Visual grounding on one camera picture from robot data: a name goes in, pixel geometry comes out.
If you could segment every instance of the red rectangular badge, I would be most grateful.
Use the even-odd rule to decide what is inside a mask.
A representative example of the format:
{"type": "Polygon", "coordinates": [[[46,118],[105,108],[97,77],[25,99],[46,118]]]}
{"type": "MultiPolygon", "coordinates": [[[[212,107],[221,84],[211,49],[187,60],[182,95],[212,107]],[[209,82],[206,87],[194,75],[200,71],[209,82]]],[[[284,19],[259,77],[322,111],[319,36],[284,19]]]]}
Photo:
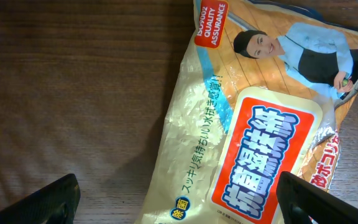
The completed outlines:
{"type": "Polygon", "coordinates": [[[195,44],[212,49],[219,47],[229,4],[222,0],[202,0],[200,9],[195,44]]]}
{"type": "Polygon", "coordinates": [[[315,117],[245,97],[211,200],[252,223],[271,223],[280,173],[291,171],[315,117]]]}

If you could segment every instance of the blue badge with yellow text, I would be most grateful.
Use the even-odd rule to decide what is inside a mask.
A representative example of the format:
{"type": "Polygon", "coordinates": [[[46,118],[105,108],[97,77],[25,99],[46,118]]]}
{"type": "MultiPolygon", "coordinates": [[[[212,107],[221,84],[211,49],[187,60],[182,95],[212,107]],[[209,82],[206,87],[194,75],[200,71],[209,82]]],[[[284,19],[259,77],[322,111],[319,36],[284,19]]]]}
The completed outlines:
{"type": "Polygon", "coordinates": [[[175,208],[171,210],[171,217],[176,220],[183,220],[189,208],[190,200],[186,196],[180,196],[176,199],[175,208]]]}

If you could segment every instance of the woman's hand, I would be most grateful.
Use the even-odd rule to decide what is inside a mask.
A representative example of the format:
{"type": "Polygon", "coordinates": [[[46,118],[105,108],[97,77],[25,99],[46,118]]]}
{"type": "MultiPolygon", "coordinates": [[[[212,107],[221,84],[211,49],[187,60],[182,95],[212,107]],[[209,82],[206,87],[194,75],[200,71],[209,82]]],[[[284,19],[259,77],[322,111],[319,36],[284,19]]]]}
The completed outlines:
{"type": "Polygon", "coordinates": [[[334,87],[340,93],[350,92],[353,87],[353,82],[352,80],[350,80],[351,77],[349,77],[349,80],[345,86],[342,84],[343,79],[345,79],[345,76],[346,76],[346,72],[340,71],[338,72],[338,74],[336,74],[334,79],[334,87]]]}

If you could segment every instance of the shirt sleeve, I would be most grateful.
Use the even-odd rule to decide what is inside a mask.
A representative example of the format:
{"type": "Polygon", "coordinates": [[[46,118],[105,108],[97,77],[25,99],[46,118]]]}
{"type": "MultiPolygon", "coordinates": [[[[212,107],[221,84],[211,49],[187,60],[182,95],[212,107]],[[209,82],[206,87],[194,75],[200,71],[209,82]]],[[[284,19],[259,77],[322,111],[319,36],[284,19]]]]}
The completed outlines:
{"type": "Polygon", "coordinates": [[[349,45],[347,44],[346,36],[343,33],[334,29],[312,26],[302,22],[293,24],[290,31],[298,37],[304,35],[308,38],[325,42],[327,45],[335,45],[339,71],[348,74],[352,73],[353,58],[349,45]]]}
{"type": "Polygon", "coordinates": [[[302,85],[316,91],[318,94],[323,95],[327,98],[332,98],[333,100],[337,100],[338,93],[337,90],[328,84],[324,83],[312,83],[307,80],[303,75],[299,74],[294,68],[290,67],[287,63],[285,63],[285,71],[287,75],[296,81],[300,82],[302,85]]]}

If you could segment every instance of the printed photo of woman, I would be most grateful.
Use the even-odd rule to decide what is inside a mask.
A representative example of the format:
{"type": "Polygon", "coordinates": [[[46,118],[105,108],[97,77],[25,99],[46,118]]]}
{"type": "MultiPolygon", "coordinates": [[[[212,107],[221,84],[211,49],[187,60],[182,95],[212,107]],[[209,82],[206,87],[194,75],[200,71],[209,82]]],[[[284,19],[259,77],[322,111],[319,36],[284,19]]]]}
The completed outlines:
{"type": "Polygon", "coordinates": [[[277,56],[285,62],[288,76],[331,97],[337,106],[358,88],[358,49],[349,49],[345,35],[334,29],[297,22],[276,39],[261,30],[247,30],[238,33],[233,46],[248,58],[277,56]]]}

